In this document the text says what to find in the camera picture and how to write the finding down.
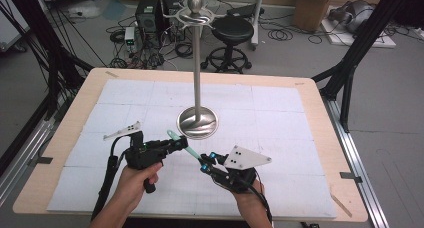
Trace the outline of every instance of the round metal base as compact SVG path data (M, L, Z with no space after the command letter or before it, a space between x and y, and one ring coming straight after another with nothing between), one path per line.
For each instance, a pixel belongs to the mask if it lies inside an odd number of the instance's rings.
M200 107L200 119L196 121L196 109L190 107L178 116L177 127L188 138L201 140L208 138L218 128L218 116L206 107Z

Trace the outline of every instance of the human arm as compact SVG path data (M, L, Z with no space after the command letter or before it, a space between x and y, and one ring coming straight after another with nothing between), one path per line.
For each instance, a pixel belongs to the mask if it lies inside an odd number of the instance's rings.
M258 192L264 191L265 187L258 180L252 185ZM240 215L246 220L251 228L271 228L266 209L261 200L254 193L233 193L237 201Z
M156 173L161 167L161 163L156 163L144 170L125 167L122 170L115 193L91 222L90 228L122 227L128 215L140 203L145 190L144 180L149 179L150 184L156 183L159 179Z

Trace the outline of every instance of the spherical knob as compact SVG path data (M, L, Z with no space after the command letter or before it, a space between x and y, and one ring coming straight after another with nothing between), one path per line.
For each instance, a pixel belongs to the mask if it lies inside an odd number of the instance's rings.
M187 6L193 13L199 13L202 9L202 0L188 0Z

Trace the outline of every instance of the computer tower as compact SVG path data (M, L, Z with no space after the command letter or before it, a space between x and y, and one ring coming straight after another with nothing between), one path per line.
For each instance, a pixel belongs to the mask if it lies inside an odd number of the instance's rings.
M160 47L160 36L165 30L160 0L140 0L135 12L135 18L142 40L144 37L149 37L155 47Z
M180 6L180 0L162 0L163 1L163 13L165 15L175 15L182 7ZM176 18L165 18L165 29L168 31L169 38L178 41L184 40L183 32L181 31L183 24Z

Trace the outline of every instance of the black stool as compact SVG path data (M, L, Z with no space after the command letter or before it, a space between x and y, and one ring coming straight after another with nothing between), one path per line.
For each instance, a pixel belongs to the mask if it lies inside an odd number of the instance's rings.
M252 38L254 32L252 24L240 17L226 16L216 19L212 26L215 28L212 30L212 34L227 46L213 50L209 56L206 57L205 62L200 64L200 67L206 69L206 67L208 67L208 62L210 62L211 65L216 68L215 72L236 70L240 74L243 74L243 68L250 69L252 63L247 60L246 55L241 50L234 48L234 46ZM214 55L221 50L225 50L223 56ZM238 52L241 56L233 58L233 51ZM239 66L235 64L236 61L241 61L238 63L243 64Z

